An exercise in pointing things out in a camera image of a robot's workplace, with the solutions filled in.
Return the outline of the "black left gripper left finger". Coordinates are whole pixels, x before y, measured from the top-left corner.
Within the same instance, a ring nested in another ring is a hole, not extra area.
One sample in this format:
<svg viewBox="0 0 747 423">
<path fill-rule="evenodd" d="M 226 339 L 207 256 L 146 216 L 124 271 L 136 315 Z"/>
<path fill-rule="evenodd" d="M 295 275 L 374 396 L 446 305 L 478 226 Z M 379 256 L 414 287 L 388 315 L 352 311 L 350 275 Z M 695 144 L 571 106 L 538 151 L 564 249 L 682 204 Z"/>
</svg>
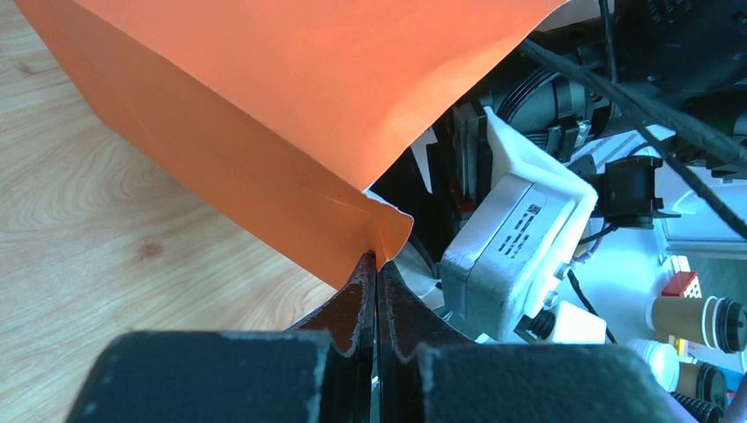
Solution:
<svg viewBox="0 0 747 423">
<path fill-rule="evenodd" d="M 281 331 L 139 330 L 113 339 L 70 422 L 366 422 L 376 262 Z"/>
</svg>

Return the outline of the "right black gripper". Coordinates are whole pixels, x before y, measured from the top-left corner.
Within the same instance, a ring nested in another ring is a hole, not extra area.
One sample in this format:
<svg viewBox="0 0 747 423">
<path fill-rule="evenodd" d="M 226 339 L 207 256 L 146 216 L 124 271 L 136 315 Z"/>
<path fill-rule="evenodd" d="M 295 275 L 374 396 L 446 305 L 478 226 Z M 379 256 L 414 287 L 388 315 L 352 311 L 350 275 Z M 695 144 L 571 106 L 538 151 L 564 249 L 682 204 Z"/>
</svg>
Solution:
<svg viewBox="0 0 747 423">
<path fill-rule="evenodd" d="M 746 4 L 743 1 L 602 1 L 588 22 L 536 33 L 435 123 L 427 188 L 412 152 L 373 192 L 415 219 L 419 234 L 453 234 L 487 198 L 498 170 L 487 123 L 496 117 L 561 163 L 586 143 L 651 124 L 665 162 L 731 228 L 746 224 L 696 180 L 744 179 Z"/>
</svg>

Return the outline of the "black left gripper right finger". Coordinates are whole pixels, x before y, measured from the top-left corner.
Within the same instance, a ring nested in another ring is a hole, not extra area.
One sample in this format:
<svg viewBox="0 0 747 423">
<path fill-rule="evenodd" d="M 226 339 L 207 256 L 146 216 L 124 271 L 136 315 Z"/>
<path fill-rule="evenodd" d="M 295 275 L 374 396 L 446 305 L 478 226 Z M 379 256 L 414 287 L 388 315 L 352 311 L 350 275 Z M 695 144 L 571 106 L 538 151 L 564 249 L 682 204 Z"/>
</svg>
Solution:
<svg viewBox="0 0 747 423">
<path fill-rule="evenodd" d="M 618 345 L 480 345 L 392 263 L 377 276 L 385 422 L 680 422 L 683 408 Z"/>
</svg>

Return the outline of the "orange paper bag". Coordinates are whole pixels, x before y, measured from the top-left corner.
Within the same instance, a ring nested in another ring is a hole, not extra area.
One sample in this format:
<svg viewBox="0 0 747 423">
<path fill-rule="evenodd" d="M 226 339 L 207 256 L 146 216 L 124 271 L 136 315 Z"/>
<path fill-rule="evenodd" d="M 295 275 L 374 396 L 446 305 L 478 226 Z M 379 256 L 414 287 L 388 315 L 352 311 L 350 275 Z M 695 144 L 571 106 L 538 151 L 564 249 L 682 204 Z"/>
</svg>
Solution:
<svg viewBox="0 0 747 423">
<path fill-rule="evenodd" d="M 93 112 L 325 283 L 412 218 L 367 196 L 556 1 L 20 1 Z"/>
</svg>

